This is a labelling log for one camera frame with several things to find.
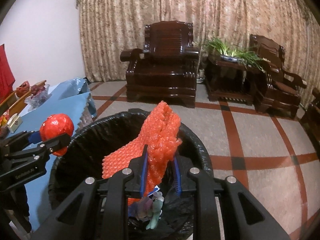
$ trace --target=silver bolt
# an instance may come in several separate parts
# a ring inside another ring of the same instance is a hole
[[[85,179],[86,184],[92,184],[94,183],[95,179],[93,177],[88,177]]]
[[[122,170],[122,173],[125,175],[129,175],[132,172],[132,170],[130,168],[125,168]]]
[[[236,183],[237,179],[234,176],[229,176],[227,177],[227,181],[229,183]]]
[[[198,174],[200,172],[200,170],[198,168],[193,167],[193,168],[190,169],[190,172],[192,174]]]

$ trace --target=orange foam netting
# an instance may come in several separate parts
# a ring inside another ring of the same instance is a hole
[[[148,177],[145,196],[161,183],[168,161],[172,161],[177,147],[180,117],[166,102],[161,101],[144,121],[137,138],[115,152],[105,156],[102,162],[102,178],[110,178],[117,171],[129,166],[130,160],[140,157],[148,145]]]

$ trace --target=tiled floor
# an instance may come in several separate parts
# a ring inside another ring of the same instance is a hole
[[[125,85],[90,84],[98,118],[155,107],[128,103]],[[291,239],[299,239],[320,209],[320,162],[300,123],[258,114],[240,102],[210,102],[204,85],[197,85],[195,109],[171,107],[204,143],[215,177],[237,177]]]

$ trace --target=curtain fold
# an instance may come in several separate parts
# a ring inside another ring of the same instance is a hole
[[[284,46],[285,68],[308,82],[302,103],[320,85],[320,26],[303,0],[77,0],[85,73],[90,81],[125,79],[123,49],[142,48],[144,25],[193,22],[194,40],[215,35],[238,46],[264,35]]]

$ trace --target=red cloth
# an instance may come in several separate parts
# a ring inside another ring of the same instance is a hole
[[[12,92],[15,82],[4,52],[4,44],[0,46],[0,103]]]

